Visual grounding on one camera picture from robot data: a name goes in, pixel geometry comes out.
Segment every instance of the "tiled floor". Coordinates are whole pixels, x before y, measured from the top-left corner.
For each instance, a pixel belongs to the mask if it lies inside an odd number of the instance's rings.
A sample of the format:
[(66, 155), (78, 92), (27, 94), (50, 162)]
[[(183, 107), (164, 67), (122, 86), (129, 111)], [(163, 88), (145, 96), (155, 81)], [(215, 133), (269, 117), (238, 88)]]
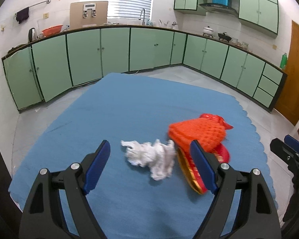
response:
[[(227, 86), (182, 66), (157, 69), (138, 73), (138, 75), (213, 89), (233, 95), (239, 101), (243, 109), (247, 111), (252, 123), (256, 126), (257, 133), (260, 135), (261, 142), (264, 145), (265, 153), (268, 155), (268, 166), (273, 178), (276, 200), (279, 204), (278, 215), (280, 220), (282, 220), (292, 193), (292, 173), (287, 169), (287, 165), (270, 151), (269, 144), (273, 138), (283, 139), (285, 135), (292, 133), (295, 133), (295, 138), (299, 139), (294, 126), (276, 110), (273, 110), (270, 114)], [(12, 174), (16, 172), (22, 159), (43, 131), (88, 88), (88, 86), (77, 88), (55, 98), (49, 103), (40, 104), (36, 108), (20, 114), (13, 142)]]

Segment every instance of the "faucet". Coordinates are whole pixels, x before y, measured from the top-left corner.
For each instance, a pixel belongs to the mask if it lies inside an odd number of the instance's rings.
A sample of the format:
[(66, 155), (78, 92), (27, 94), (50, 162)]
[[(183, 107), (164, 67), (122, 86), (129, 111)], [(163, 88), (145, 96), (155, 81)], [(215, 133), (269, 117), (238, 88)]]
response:
[(143, 12), (143, 11), (144, 11), (144, 14), (143, 14), (143, 22), (142, 22), (142, 25), (145, 26), (145, 8), (142, 9), (139, 20), (142, 20), (142, 12)]

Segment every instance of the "towel rack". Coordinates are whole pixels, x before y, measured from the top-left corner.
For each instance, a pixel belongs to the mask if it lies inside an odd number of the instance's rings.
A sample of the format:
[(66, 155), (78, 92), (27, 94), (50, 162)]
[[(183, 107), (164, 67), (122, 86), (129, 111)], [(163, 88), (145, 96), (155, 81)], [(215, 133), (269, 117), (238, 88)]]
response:
[(30, 8), (30, 7), (33, 7), (33, 6), (36, 6), (36, 5), (38, 5), (38, 4), (44, 3), (44, 2), (46, 2), (46, 3), (50, 3), (51, 0), (46, 0), (46, 1), (43, 1), (43, 2), (38, 2), (38, 3), (34, 4), (34, 5), (29, 6), (29, 8)]

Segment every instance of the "white cloth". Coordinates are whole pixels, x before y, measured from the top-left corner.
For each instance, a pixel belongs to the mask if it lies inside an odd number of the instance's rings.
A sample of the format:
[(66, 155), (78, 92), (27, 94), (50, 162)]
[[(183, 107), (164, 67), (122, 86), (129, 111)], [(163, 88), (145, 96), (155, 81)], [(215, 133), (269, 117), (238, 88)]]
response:
[(137, 141), (121, 141), (121, 145), (126, 147), (125, 156), (128, 161), (134, 166), (148, 166), (154, 180), (159, 181), (171, 176), (176, 155), (173, 140), (169, 140), (167, 145), (162, 144), (159, 139), (156, 139), (153, 145), (150, 142), (140, 144)]

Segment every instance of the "range hood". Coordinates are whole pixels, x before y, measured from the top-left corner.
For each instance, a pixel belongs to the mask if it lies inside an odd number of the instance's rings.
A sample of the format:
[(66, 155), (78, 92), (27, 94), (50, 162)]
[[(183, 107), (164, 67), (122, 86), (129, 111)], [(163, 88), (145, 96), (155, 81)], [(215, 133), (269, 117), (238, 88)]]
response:
[(219, 3), (202, 3), (200, 6), (211, 13), (226, 13), (238, 17), (238, 12), (234, 8), (226, 5)]

